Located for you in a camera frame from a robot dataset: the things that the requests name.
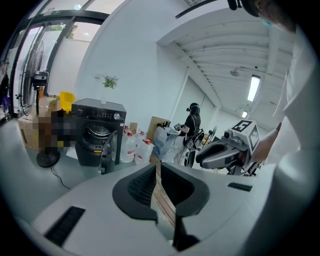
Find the yellow container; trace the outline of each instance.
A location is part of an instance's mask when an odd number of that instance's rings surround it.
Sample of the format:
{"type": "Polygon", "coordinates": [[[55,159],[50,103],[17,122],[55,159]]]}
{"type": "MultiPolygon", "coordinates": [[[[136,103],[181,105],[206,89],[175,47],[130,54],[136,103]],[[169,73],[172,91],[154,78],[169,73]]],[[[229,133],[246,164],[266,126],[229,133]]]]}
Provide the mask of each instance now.
{"type": "Polygon", "coordinates": [[[61,109],[66,113],[71,112],[72,103],[74,103],[76,97],[71,92],[62,91],[60,92],[60,105],[61,109]]]}

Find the washing machine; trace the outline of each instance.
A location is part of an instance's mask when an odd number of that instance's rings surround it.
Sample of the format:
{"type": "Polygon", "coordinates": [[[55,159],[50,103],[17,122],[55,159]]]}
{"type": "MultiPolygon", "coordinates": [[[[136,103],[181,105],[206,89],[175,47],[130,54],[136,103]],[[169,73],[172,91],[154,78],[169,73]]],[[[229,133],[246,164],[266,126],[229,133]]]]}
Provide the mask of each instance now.
{"type": "MultiPolygon", "coordinates": [[[[98,167],[102,157],[116,165],[119,163],[126,114],[123,105],[102,104],[96,99],[85,98],[72,104],[75,151],[80,165],[98,167]]],[[[112,172],[112,167],[105,172],[112,172]]]]}

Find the fluorescent light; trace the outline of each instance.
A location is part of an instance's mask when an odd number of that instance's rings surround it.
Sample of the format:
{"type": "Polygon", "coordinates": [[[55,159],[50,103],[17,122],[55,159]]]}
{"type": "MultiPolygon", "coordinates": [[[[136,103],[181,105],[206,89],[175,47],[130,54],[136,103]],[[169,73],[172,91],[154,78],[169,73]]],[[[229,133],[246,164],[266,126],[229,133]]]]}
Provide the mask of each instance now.
{"type": "Polygon", "coordinates": [[[255,99],[255,96],[257,94],[258,88],[259,88],[259,84],[260,84],[260,76],[257,75],[252,75],[251,77],[251,85],[250,85],[250,91],[249,91],[249,95],[248,95],[248,101],[253,102],[255,99]]]}
{"type": "Polygon", "coordinates": [[[82,7],[81,4],[75,4],[75,5],[74,5],[74,9],[75,9],[75,10],[80,10],[81,7],[82,7]]]}

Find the pedestal fan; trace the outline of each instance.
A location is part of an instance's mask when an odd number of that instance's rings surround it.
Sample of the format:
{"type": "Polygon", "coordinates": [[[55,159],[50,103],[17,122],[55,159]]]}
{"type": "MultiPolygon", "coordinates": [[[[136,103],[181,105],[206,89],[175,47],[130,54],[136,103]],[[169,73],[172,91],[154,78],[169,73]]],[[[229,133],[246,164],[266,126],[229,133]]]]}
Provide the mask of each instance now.
{"type": "Polygon", "coordinates": [[[30,48],[21,70],[21,80],[18,95],[20,99],[20,107],[24,115],[28,116],[35,103],[36,118],[39,125],[39,142],[43,141],[44,146],[36,156],[39,166],[47,168],[53,166],[60,158],[60,154],[56,147],[46,144],[46,136],[40,131],[45,131],[45,123],[41,123],[39,118],[39,90],[40,87],[46,86],[48,83],[49,73],[40,71],[42,57],[44,54],[44,43],[42,40],[36,41],[30,48]]]}

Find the fan base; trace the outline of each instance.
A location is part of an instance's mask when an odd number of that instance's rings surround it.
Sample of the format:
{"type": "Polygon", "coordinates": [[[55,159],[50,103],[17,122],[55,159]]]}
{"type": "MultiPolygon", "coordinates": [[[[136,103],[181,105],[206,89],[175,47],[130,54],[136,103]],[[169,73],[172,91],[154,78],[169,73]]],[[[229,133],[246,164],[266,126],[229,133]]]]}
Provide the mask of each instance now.
{"type": "Polygon", "coordinates": [[[48,152],[43,151],[39,152],[36,156],[36,162],[40,167],[48,168],[55,165],[60,158],[59,152],[48,152]]]}

